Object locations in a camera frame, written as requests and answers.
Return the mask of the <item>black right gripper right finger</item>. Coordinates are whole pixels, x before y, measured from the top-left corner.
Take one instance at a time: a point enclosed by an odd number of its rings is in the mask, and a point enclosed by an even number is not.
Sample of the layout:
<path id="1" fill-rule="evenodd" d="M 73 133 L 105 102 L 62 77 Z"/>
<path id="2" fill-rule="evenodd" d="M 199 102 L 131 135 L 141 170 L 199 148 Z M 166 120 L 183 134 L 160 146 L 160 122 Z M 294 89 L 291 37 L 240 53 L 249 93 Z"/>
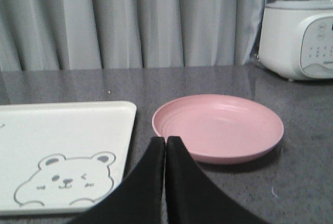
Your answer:
<path id="1" fill-rule="evenodd" d="M 199 168 L 180 137 L 166 143 L 169 223 L 265 223 L 221 191 Z"/>

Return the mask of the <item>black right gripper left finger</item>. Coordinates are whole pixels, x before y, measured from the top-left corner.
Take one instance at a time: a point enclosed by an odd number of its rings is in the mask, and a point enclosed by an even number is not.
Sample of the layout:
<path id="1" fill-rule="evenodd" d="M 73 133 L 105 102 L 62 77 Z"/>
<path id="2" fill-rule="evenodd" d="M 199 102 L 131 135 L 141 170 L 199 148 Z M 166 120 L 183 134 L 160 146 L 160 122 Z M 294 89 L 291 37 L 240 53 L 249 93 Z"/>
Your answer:
<path id="1" fill-rule="evenodd" d="M 100 203 L 70 223 L 160 223 L 165 141 L 152 137 L 135 168 Z"/>

